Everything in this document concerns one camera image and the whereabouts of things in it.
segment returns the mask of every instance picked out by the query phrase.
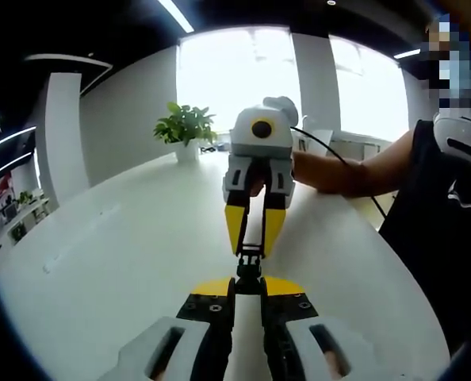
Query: black cable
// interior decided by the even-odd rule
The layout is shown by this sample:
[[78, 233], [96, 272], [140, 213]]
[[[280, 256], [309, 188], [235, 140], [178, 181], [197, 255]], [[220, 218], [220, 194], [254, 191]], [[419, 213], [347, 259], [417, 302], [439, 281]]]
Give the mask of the black cable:
[[[339, 159], [339, 161], [341, 161], [347, 167], [351, 168], [351, 166], [347, 163], [346, 160], [344, 160], [344, 158], [342, 158], [334, 149], [329, 147], [327, 144], [325, 144], [323, 141], [321, 141], [318, 137], [314, 137], [311, 133], [307, 133], [306, 131], [303, 131], [302, 129], [298, 129], [297, 127], [290, 127], [290, 128], [294, 131], [298, 131], [299, 133], [302, 133], [303, 135], [305, 135], [306, 137], [309, 137], [310, 139], [313, 139], [318, 144], [325, 147], [332, 155], [336, 156]], [[382, 207], [380, 206], [380, 204], [378, 203], [378, 201], [376, 200], [376, 198], [374, 196], [371, 196], [371, 201], [373, 201], [373, 203], [375, 204], [375, 206], [377, 207], [377, 209], [381, 213], [381, 215], [384, 218], [386, 218], [387, 214], [385, 214], [384, 210], [382, 209]]]

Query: floor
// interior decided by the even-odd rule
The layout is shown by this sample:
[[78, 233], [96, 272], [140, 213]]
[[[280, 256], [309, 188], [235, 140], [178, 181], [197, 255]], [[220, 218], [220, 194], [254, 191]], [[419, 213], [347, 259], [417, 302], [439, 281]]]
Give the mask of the floor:
[[[362, 214], [362, 216], [364, 216], [364, 218], [368, 220], [376, 230], [379, 230], [381, 224], [384, 222], [384, 218], [378, 211], [377, 207], [373, 204], [373, 201], [371, 201], [371, 198], [352, 198], [349, 201], [352, 206], [360, 214]], [[391, 206], [394, 202], [393, 193], [377, 196], [377, 201], [381, 208], [387, 213], [391, 209]]]

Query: window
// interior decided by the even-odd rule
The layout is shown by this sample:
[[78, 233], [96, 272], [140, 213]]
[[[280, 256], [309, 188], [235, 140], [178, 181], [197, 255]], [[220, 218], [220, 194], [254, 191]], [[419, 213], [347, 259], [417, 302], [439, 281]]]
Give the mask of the window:
[[301, 117], [292, 37], [286, 28], [222, 29], [185, 37], [178, 50], [178, 103], [209, 107], [213, 130], [227, 132], [242, 109], [287, 96]]
[[341, 130], [395, 141], [408, 131], [403, 73], [396, 61], [330, 36], [336, 65]]

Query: green leaves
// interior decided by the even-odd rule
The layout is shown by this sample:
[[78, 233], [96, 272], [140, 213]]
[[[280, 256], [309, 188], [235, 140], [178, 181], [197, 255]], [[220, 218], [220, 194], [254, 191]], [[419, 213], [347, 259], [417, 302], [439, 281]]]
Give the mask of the green leaves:
[[168, 102], [167, 109], [171, 115], [158, 119], [155, 127], [154, 135], [157, 139], [163, 139], [166, 144], [182, 141], [185, 145], [192, 139], [204, 139], [211, 144], [216, 139], [216, 134], [211, 131], [215, 115], [206, 115], [208, 107], [201, 110], [198, 107]]

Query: person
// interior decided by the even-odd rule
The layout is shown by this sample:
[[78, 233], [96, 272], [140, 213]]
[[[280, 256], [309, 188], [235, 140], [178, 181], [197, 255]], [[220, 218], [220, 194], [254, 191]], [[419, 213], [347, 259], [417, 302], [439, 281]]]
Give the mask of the person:
[[[294, 152], [293, 174], [325, 194], [399, 191], [379, 233], [427, 296], [454, 354], [471, 337], [471, 160], [460, 159], [467, 156], [465, 147], [450, 147], [446, 130], [437, 128], [433, 121], [418, 121], [374, 158], [347, 160], [348, 165]], [[256, 184], [252, 195], [260, 189]]]

